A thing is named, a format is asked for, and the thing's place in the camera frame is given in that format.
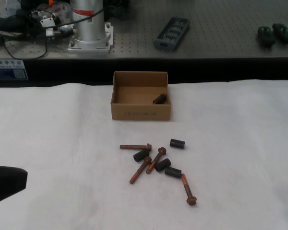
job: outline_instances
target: open cardboard box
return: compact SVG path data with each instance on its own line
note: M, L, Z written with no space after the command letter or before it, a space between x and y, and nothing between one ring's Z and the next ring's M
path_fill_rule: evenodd
M168 95L167 101L153 104L153 100L162 93ZM168 73L116 71L111 111L114 120L169 120Z

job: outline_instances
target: wire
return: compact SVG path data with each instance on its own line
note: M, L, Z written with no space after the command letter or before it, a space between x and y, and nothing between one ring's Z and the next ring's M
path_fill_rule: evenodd
M86 18L83 18L83 19L80 19L80 20L77 20L77 21L74 21L74 22L71 22L71 23L61 23L61 24L58 24L58 25L54 25L54 26L47 26L47 27L43 27L44 29L55 29L55 28L58 28L58 27L61 27L61 26L64 26L64 25L71 25L71 24L76 24L76 23L80 23L80 22L84 22L86 20L89 20L91 18L94 18L95 16L99 15L101 12L103 12L104 9L102 8L101 10L97 11L96 13L94 13L92 16L88 16Z
M77 21L74 21L74 22L71 22L71 23L61 23L61 24L58 24L58 25L55 25L55 26L48 26L48 27L43 27L43 29L51 29L51 28L58 28L58 27L61 27L61 26L64 26L64 25L71 25L71 24L76 24L76 23L80 23L80 22L84 22L86 20L89 20L91 18L94 18L95 16L99 15L101 12L103 12L104 9L102 8L101 10L97 11L95 14L89 16L89 17L86 17L86 18L83 18L83 19L80 19L80 20L77 20ZM8 50L8 48L6 47L5 45L5 41L1 41L1 38L0 38L0 42L1 44L3 45L3 47L5 48L6 52L13 58L13 59L17 59L17 60L35 60L35 59L38 59L38 58L42 58L44 57L47 52L48 52L48 47L47 47L47 37L45 38L45 52L38 56L38 57L34 57L34 58L25 58L25 59L21 59L21 58L16 58L14 57L10 51Z
M22 61L35 60L35 59L39 59L39 58L44 57L44 56L47 54L47 52L48 52L47 39L46 39L46 38L45 38L45 52L44 52L42 55L40 55L40 56L38 56L38 57L34 57L34 58L16 58L16 57L14 57L14 56L10 53L10 51L7 49L7 47L6 47L6 45L5 45L5 42L4 42L4 41L2 42L1 39L0 39L0 42L1 42L1 44L3 45L3 47L5 48L6 52L8 52L8 54L9 54L13 59L16 59L16 60L22 60Z

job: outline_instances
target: bolt head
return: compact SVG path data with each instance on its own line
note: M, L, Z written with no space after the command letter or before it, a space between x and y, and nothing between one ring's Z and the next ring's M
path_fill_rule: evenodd
M149 164L152 163L152 158L151 157L145 157L144 161L148 162Z
M161 147L161 148L158 148L158 152L161 152L162 155L165 155L167 153L167 150L166 150L166 148Z
M151 150L152 150L152 145L150 145L150 144L147 143L147 149L148 149L149 151L151 151Z
M197 199L194 196L187 199L187 203L191 206L195 205L196 201L197 201Z

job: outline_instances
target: white cloth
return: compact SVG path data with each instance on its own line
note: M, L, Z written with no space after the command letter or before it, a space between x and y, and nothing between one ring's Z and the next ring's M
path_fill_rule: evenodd
M0 230L288 230L288 81L169 86L168 122L111 119L112 86L0 89L0 165L28 171ZM185 149L169 146L184 140ZM181 180L143 172L165 147Z

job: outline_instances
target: black rubber cylinder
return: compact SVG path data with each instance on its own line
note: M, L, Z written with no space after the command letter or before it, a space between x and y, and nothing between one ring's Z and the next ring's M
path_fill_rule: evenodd
M157 172L160 172L164 170L166 167L169 167L170 165L171 165L171 161L168 158L166 158L163 161L160 161L159 163L157 163L155 165L155 169Z
M167 167L164 171L164 174L169 175L169 176L173 176L176 178L180 178L181 177L181 170L174 169L172 167Z
M171 139L169 145L170 145L171 147L176 147L176 148L184 149L184 141L182 141L182 140Z
M136 162L139 162L141 160L143 160L145 157L149 156L149 150L148 149L144 149L136 154L134 154L133 158Z
M165 93L160 94L156 99L153 100L155 104L163 104L167 100L168 96Z

